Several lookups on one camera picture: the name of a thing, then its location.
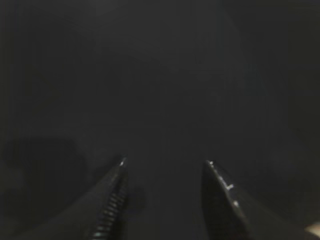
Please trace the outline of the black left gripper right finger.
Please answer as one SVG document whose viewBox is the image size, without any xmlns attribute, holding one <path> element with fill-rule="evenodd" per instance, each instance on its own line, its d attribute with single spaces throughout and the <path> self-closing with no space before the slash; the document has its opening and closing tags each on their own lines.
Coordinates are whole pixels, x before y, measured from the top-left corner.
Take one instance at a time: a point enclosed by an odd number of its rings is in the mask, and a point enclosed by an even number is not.
<svg viewBox="0 0 320 240">
<path fill-rule="evenodd" d="M 205 160 L 201 207 L 211 240 L 305 240 L 293 226 L 236 185 L 213 161 Z"/>
</svg>

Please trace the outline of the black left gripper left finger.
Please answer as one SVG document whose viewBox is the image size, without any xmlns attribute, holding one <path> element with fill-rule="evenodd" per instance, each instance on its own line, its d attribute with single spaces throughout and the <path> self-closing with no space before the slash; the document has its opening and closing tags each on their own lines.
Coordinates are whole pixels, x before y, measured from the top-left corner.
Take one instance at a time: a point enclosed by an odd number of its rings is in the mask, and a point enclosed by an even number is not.
<svg viewBox="0 0 320 240">
<path fill-rule="evenodd" d="M 121 156 L 97 184 L 40 227 L 33 240 L 109 240 L 128 195 L 127 162 Z"/>
</svg>

